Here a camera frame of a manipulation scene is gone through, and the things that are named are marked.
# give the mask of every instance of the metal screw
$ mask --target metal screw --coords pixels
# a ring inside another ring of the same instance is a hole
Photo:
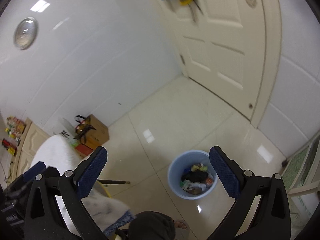
[[[38,174],[37,176],[36,176],[36,180],[41,180],[42,179],[42,174]]]
[[[64,173],[64,176],[70,177],[72,174],[73,174],[72,171],[66,171],[66,172]]]
[[[244,171],[244,174],[248,177],[251,177],[252,176],[252,171],[249,171],[249,170],[245,170]]]
[[[281,175],[280,175],[279,173],[276,173],[276,174],[275,174],[275,178],[276,178],[276,179],[281,179]]]

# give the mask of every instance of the black device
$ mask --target black device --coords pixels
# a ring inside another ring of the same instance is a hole
[[[218,146],[211,148],[209,158],[228,195],[236,201],[208,240],[290,239],[290,211],[281,176],[267,178],[243,171]],[[56,168],[44,169],[44,163],[37,163],[1,192],[0,238],[108,239],[80,201],[88,196],[106,162],[107,151],[98,147],[74,171],[66,171],[62,176]],[[62,196],[80,237],[65,225],[55,195]],[[261,199],[255,216],[248,230],[236,236],[256,195],[261,195]],[[18,224],[10,219],[13,214],[19,215]],[[127,238],[126,231],[118,230],[118,234]]]

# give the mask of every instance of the floor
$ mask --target floor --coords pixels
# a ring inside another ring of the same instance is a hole
[[[128,204],[134,213],[153,210],[184,219],[191,229],[190,240],[207,239],[234,199],[220,181],[199,200],[177,197],[167,184],[168,165],[176,156],[190,149],[209,152],[219,145],[241,168],[260,176],[280,172],[285,159],[241,114],[183,76],[116,121],[109,133],[110,140],[103,145],[108,162],[100,178],[131,181],[109,186],[113,198]],[[249,226],[258,201],[256,197],[239,233]]]

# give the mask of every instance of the door frame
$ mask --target door frame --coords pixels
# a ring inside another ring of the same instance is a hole
[[[160,4],[161,0],[150,0],[150,2],[154,7],[154,10],[159,15],[159,21],[166,31],[167,38],[175,47],[173,50],[176,54],[181,71],[183,75],[188,78],[189,76],[186,67],[180,58],[180,50],[182,45],[179,44],[170,21],[165,20],[166,15]],[[262,3],[265,18],[266,45],[260,89],[256,100],[256,105],[254,106],[253,114],[250,119],[250,123],[254,128],[257,128],[259,125],[269,103],[271,92],[276,81],[281,54],[282,24],[279,0],[262,0]]]

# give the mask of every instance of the bucket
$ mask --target bucket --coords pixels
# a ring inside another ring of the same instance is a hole
[[[186,168],[189,168],[193,164],[197,164],[197,163],[203,163],[205,166],[208,166],[208,172],[210,172],[213,176],[213,184],[207,191],[199,195],[192,195],[184,191],[180,187],[180,182],[181,182],[181,176],[183,174],[183,171]],[[209,154],[204,151],[190,150],[190,151],[184,152],[183,154],[179,155],[172,161],[168,169],[169,187],[180,198],[184,198],[184,199],[202,198],[208,195],[214,189],[217,182],[218,182],[218,176],[210,163]]]

